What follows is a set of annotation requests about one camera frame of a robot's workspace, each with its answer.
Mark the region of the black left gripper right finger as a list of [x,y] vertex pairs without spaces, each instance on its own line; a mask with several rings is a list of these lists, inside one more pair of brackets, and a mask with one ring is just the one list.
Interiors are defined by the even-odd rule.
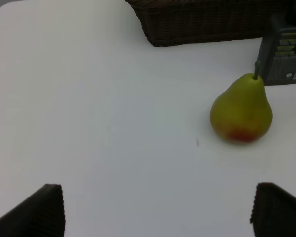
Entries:
[[256,237],[296,237],[296,197],[274,183],[258,183],[250,224]]

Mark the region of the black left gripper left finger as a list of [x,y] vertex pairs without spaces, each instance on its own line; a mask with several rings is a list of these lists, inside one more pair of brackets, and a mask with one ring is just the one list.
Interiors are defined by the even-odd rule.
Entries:
[[45,184],[0,217],[0,237],[63,237],[65,210],[62,186]]

